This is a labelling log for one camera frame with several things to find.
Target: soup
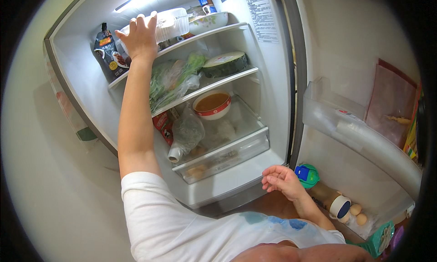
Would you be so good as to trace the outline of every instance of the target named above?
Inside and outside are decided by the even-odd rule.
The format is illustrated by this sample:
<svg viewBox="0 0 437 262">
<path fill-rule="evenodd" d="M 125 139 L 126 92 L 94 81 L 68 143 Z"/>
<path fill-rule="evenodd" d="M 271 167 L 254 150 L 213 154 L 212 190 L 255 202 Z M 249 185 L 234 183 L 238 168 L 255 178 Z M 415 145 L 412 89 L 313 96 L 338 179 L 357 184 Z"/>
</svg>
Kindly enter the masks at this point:
<svg viewBox="0 0 437 262">
<path fill-rule="evenodd" d="M 212 110 L 221 106 L 228 98 L 229 95 L 224 93 L 211 94 L 200 100 L 200 102 L 197 103 L 195 110 L 199 112 Z"/>
</svg>

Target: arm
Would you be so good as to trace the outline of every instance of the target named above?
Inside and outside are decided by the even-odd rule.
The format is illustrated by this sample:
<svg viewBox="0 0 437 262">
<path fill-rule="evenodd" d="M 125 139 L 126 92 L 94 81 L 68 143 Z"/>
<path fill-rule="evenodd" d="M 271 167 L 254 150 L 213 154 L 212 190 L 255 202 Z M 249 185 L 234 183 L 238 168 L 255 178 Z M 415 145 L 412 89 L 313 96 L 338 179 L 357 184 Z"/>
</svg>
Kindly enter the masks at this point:
<svg viewBox="0 0 437 262">
<path fill-rule="evenodd" d="M 296 174 L 285 166 L 274 165 L 263 171 L 263 189 L 267 192 L 281 191 L 296 208 L 298 215 L 325 230 L 335 230 L 331 221 L 320 211 Z"/>
<path fill-rule="evenodd" d="M 128 48 L 132 63 L 124 90 L 118 125 L 120 176 L 147 171 L 162 177 L 153 149 L 153 123 L 149 105 L 152 63 L 156 57 L 156 12 L 132 18 L 130 33 L 115 31 Z"/>
</svg>

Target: wrapped melon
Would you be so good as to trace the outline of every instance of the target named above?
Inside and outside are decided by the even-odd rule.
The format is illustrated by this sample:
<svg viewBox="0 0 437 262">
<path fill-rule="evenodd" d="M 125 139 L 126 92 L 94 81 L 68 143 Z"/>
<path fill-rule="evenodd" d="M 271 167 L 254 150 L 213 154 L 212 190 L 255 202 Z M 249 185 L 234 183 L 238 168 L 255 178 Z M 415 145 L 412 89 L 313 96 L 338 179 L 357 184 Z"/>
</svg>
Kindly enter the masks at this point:
<svg viewBox="0 0 437 262">
<path fill-rule="evenodd" d="M 247 56 L 242 51 L 224 53 L 206 61 L 203 72 L 208 78 L 225 77 L 247 67 Z"/>
</svg>

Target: hand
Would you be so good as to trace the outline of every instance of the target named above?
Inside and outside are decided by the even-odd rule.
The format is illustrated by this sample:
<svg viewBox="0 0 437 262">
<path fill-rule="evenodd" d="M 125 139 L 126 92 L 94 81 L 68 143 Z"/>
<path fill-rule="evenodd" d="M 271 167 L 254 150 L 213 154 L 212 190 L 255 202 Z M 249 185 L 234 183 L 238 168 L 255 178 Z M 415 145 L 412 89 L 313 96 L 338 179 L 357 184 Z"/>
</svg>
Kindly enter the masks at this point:
<svg viewBox="0 0 437 262">
<path fill-rule="evenodd" d="M 146 60 L 153 61 L 158 51 L 155 30 L 156 11 L 153 11 L 146 18 L 143 14 L 138 15 L 137 18 L 132 18 L 129 23 L 128 35 L 119 30 L 116 30 L 115 34 L 125 44 L 132 61 L 136 58 L 145 58 Z"/>
<path fill-rule="evenodd" d="M 274 165 L 263 171 L 263 189 L 268 193 L 278 190 L 290 201 L 298 200 L 307 195 L 296 174 L 290 168 Z"/>
</svg>

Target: red and white bowl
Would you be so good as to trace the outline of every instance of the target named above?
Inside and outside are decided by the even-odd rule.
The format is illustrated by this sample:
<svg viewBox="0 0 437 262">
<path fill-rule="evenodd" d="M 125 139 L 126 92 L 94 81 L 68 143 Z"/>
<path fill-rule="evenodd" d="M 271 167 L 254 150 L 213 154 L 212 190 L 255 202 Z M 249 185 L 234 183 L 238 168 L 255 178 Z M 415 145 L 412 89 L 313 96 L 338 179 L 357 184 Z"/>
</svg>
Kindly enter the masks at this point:
<svg viewBox="0 0 437 262">
<path fill-rule="evenodd" d="M 217 93 L 223 93 L 226 94 L 228 96 L 227 100 L 222 103 L 220 106 L 217 106 L 213 109 L 207 110 L 207 111 L 197 111 L 196 110 L 196 106 L 197 104 L 204 98 L 212 95 L 212 94 L 217 94 Z M 199 117 L 201 117 L 204 120 L 217 120 L 220 119 L 221 117 L 225 116 L 226 113 L 229 112 L 229 109 L 231 108 L 231 95 L 229 95 L 229 93 L 227 93 L 224 90 L 211 90 L 208 91 L 205 94 L 200 95 L 193 103 L 193 109 L 194 112 L 196 113 L 196 115 L 198 115 Z"/>
</svg>

